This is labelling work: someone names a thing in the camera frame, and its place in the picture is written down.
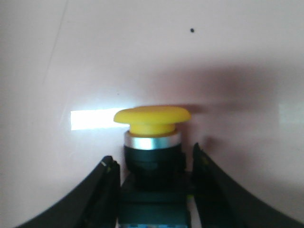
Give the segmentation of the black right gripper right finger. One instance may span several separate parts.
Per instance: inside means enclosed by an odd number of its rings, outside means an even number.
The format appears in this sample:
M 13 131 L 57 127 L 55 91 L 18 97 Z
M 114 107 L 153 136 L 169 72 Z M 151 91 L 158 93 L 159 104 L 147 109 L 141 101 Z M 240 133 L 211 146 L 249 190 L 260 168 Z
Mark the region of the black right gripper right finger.
M 302 228 L 304 224 L 255 197 L 227 175 L 196 143 L 192 181 L 204 228 Z

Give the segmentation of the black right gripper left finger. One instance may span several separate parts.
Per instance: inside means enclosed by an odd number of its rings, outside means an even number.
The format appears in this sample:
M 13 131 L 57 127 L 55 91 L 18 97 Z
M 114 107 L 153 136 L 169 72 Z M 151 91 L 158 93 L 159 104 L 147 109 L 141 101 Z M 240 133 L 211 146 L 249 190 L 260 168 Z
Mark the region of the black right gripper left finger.
M 112 156 L 105 156 L 64 198 L 20 227 L 114 228 L 119 190 L 120 165 Z

